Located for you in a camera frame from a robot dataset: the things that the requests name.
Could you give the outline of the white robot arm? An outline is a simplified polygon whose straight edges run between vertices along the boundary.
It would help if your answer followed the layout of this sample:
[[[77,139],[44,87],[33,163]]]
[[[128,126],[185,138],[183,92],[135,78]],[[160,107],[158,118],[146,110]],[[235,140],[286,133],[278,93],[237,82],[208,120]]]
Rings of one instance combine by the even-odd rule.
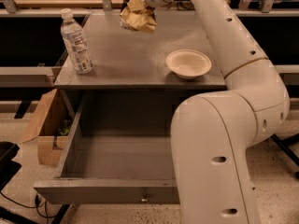
[[[124,0],[121,25],[134,30],[172,0]],[[183,224],[261,224],[246,150],[286,119],[289,94],[278,71],[225,0],[191,0],[226,91],[194,95],[175,111],[171,150]]]

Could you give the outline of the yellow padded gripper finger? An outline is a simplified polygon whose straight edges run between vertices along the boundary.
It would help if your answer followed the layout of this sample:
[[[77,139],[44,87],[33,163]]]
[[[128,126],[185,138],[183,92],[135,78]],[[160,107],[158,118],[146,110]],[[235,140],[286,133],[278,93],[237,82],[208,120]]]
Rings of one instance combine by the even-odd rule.
[[[149,34],[157,26],[153,9],[146,0],[130,0],[121,12],[120,24],[124,29]]]

